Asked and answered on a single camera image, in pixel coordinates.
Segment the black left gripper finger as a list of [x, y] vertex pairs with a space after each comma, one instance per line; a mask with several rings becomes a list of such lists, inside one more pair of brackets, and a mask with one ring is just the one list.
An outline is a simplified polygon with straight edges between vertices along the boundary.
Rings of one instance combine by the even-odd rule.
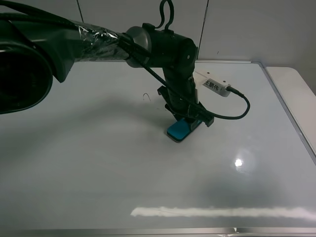
[[173, 116], [175, 117], [177, 121], [180, 121], [180, 120], [187, 121], [187, 116], [184, 114], [173, 113]]
[[188, 125], [189, 125], [190, 130], [195, 130], [200, 125], [200, 121], [196, 120], [196, 119], [189, 118]]

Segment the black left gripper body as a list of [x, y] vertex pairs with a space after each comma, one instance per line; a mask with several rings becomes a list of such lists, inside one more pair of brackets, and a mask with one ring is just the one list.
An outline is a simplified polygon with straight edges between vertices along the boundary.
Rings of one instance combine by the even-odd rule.
[[184, 99], [165, 86], [161, 86], [158, 89], [158, 94], [163, 97], [166, 102], [165, 108], [172, 114], [184, 114], [187, 116], [187, 119], [199, 120], [204, 122], [207, 127], [210, 127], [213, 124], [213, 116], [207, 115], [206, 112], [202, 111], [204, 106], [201, 103], [197, 104], [192, 100]]

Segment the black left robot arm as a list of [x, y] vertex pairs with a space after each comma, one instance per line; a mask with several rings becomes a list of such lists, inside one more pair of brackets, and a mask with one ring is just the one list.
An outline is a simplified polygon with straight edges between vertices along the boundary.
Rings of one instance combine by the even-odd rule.
[[172, 1], [161, 1], [160, 24], [144, 23], [125, 33], [71, 21], [44, 10], [7, 0], [12, 9], [0, 16], [0, 112], [27, 110], [49, 93], [52, 82], [64, 82], [76, 62], [124, 60], [149, 73], [161, 68], [158, 93], [177, 120], [190, 128], [214, 115], [198, 101], [193, 78], [197, 47], [170, 29]]

